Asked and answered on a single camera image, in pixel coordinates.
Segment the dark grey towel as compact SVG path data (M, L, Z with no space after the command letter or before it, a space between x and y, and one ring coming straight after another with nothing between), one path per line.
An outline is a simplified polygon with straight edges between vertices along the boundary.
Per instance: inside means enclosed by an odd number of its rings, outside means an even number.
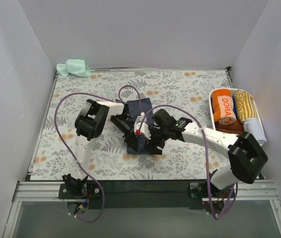
M152 108L150 98L141 99L141 106L139 104L139 100L127 101L127 104L133 121L135 121L142 112L146 114ZM145 142L145 136L138 137L138 151L136 152L130 146L128 146L127 153L130 155L149 155L149 152L145 149Z

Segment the orange peach printed towel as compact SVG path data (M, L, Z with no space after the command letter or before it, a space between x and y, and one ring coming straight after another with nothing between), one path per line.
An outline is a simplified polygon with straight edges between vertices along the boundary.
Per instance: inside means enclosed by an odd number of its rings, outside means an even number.
M233 111L234 103L232 92L229 89L217 89L212 94L212 107L214 110L214 122L220 124L232 124L236 121Z

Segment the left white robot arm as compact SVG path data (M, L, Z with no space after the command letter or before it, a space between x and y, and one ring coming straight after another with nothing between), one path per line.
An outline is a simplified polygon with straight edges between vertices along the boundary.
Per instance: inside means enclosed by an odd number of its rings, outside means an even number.
M138 140L134 125L129 120L129 107L126 103L96 102L88 99L76 121L75 165L69 174L63 175L66 190L76 198L82 198L87 192L87 178L84 172L98 137L102 134L107 119L123 132L124 142L134 151L138 151Z

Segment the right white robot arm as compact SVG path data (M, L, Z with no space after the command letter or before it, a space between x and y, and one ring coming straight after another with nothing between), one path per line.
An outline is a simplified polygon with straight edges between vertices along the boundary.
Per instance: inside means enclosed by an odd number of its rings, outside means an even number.
M206 192L219 196L225 189L241 181L252 184L268 161L268 156L255 137L249 133L230 134L210 128L203 129L197 122L181 117L176 120L166 110L160 109L152 116L154 125L141 124L138 134L146 138L146 149L151 154L161 154L169 139L204 146L229 159L229 165L208 173Z

